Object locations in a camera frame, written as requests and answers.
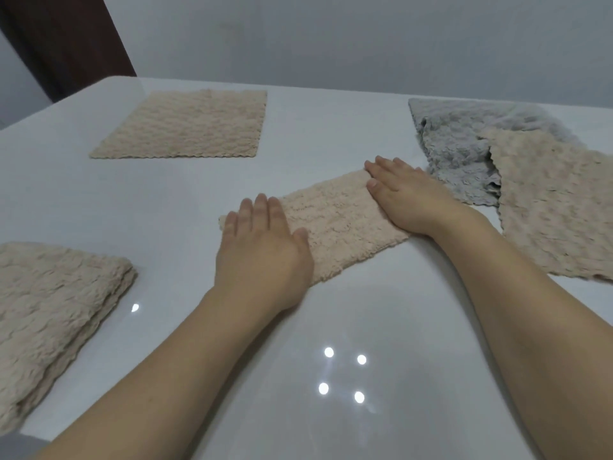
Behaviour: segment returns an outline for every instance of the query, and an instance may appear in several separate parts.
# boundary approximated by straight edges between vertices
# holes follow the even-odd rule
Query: hand
[[[290,233],[279,200],[264,194],[228,214],[216,264],[214,289],[238,294],[271,319],[302,300],[314,268],[307,230]]]
[[[369,192],[405,231],[433,235],[465,209],[440,182],[400,158],[390,161],[378,156],[375,163],[366,161],[364,168],[373,177],[366,184]]]

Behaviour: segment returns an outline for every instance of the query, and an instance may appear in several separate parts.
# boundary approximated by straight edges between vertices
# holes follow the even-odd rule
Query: person's left arm
[[[313,276],[306,231],[277,199],[245,199],[226,218],[215,285],[152,354],[36,460],[180,457],[253,339],[295,306]]]

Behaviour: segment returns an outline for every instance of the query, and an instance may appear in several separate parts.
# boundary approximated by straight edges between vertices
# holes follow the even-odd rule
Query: glossy white tabletop
[[[88,158],[149,92],[207,87],[257,88],[109,78],[0,132],[0,242],[126,256],[139,270],[22,433],[53,439],[194,309],[213,283],[217,217],[243,197],[284,195],[378,153],[425,166],[408,96],[273,86],[255,158]],[[613,110],[546,108],[612,152]],[[613,323],[613,286],[556,280]],[[313,287],[252,354],[195,458],[534,458],[464,288],[429,241]]]

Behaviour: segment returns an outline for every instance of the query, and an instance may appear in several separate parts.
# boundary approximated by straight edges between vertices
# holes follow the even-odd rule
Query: beige towel
[[[366,171],[355,171],[280,198],[289,227],[309,231],[315,260],[312,284],[409,237],[373,200],[366,188],[368,179]],[[220,227],[225,219],[219,218]]]
[[[153,92],[89,156],[255,156],[265,110],[265,90]]]
[[[135,276],[125,258],[0,245],[0,434],[43,399]]]
[[[613,279],[613,157],[543,131],[487,129],[504,235],[547,272]]]

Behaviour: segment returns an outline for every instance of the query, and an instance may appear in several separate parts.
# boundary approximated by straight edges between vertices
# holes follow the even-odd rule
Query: folded cloth
[[[542,129],[561,142],[582,145],[561,122],[529,103],[410,99],[409,106],[429,172],[458,200],[473,205],[496,206],[500,196],[500,175],[479,131]]]
[[[312,284],[326,281],[409,235],[394,226],[372,198],[370,175],[355,171],[280,198],[292,230],[305,227],[315,260]],[[219,218],[223,228],[226,216]]]
[[[19,427],[135,277],[125,258],[0,245],[0,434]]]
[[[255,156],[265,112],[265,90],[153,92],[89,156]]]
[[[613,280],[613,156],[543,131],[487,129],[504,235],[549,273]]]

